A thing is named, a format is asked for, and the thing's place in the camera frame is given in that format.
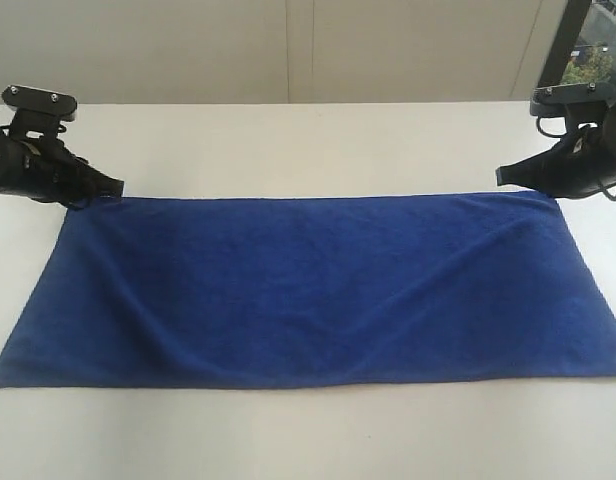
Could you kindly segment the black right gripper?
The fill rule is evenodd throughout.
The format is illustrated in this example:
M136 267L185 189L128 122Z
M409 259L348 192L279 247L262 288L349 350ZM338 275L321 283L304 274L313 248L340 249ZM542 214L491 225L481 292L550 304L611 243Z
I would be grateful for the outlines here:
M616 200L616 103L601 126L580 125L564 134L558 142L558 159L562 163L560 178L566 182L565 198L583 199L602 194ZM550 193L545 176L549 157L538 154L495 170L496 184L528 188Z

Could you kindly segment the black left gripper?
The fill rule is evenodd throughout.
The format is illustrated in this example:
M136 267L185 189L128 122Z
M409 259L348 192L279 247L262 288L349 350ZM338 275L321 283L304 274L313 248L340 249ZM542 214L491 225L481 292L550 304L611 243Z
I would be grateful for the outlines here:
M39 203L88 204L94 198L121 198L124 181L97 170L59 140L10 138L0 126L0 194Z

